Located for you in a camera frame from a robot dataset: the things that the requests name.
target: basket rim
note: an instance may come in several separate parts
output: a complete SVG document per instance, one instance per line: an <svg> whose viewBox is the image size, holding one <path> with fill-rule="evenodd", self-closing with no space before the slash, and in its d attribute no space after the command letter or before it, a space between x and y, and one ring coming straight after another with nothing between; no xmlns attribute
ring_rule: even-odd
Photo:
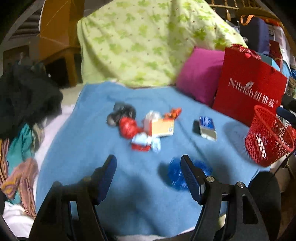
<svg viewBox="0 0 296 241"><path fill-rule="evenodd" d="M294 146L294 141L293 141L293 138L292 138L292 135L291 133L287 130L287 128L283 125L283 123L278 120L278 122L280 123L280 125L285 129L285 131L288 132L291 140L292 140L292 144L293 144L293 148L289 148L287 145L285 145L284 143L282 143L282 141L279 139L279 137L272 131L272 129L266 124L266 122L263 120L263 118L259 115L257 109L263 109L264 111L267 111L268 113L270 113L272 116L274 116L275 119L277 119L277 117L275 116L275 114L273 114L271 111L269 111L268 109L266 109L265 107L263 106L260 106L260 105L255 105L254 106L254 111L255 111L255 114L256 116L261 120L261 122L264 124L264 126L269 130L269 132L273 135L273 137L288 151L288 152L292 152L294 151L295 149L295 146Z"/></svg>

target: blue blanket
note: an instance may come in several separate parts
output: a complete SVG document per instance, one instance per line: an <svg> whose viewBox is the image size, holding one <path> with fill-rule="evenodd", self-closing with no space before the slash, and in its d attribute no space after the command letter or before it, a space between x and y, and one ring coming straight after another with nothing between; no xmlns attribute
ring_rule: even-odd
<svg viewBox="0 0 296 241"><path fill-rule="evenodd" d="M159 153L132 150L130 141L120 136L118 128L106 124L106 117L117 101L136 108L139 126L150 110L166 113L173 107L182 108L175 121L174 135L161 138ZM200 115L213 118L216 142L192 132L193 121ZM37 210L54 181L64 185L76 183L102 166L109 154L114 154L118 167L106 199L97 207L102 225L116 235L176 235L196 224L201 206L188 191L177 191L169 185L167 172L171 159L188 154L209 164L220 182L242 181L248 185L263 168L245 151L243 138L247 132L245 125L174 87L131 90L110 82L86 85L42 165Z"/></svg>

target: pile of clothes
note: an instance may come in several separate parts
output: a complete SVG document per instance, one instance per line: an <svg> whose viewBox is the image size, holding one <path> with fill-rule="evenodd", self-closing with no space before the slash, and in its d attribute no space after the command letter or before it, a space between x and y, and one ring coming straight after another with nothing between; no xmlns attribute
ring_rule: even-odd
<svg viewBox="0 0 296 241"><path fill-rule="evenodd" d="M42 123L61 112L62 99L41 65L16 63L0 77L0 188L32 218L34 153L44 138Z"/></svg>

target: navy blue bag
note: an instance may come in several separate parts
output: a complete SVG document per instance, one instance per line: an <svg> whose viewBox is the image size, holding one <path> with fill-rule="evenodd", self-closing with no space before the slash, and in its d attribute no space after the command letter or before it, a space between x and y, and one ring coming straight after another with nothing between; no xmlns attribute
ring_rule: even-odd
<svg viewBox="0 0 296 241"><path fill-rule="evenodd" d="M239 26L239 32L248 39L249 49L269 56L269 32L264 20L252 17L247 25Z"/></svg>

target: leaf logo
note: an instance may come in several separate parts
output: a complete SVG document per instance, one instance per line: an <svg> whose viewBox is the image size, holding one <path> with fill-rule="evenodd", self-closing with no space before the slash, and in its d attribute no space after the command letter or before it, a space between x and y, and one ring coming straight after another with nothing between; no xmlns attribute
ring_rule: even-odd
<svg viewBox="0 0 296 241"><path fill-rule="evenodd" d="M252 88L253 84L254 84L254 82L249 81L248 83L246 83L245 88L246 88L247 90L249 90L250 88Z"/></svg>

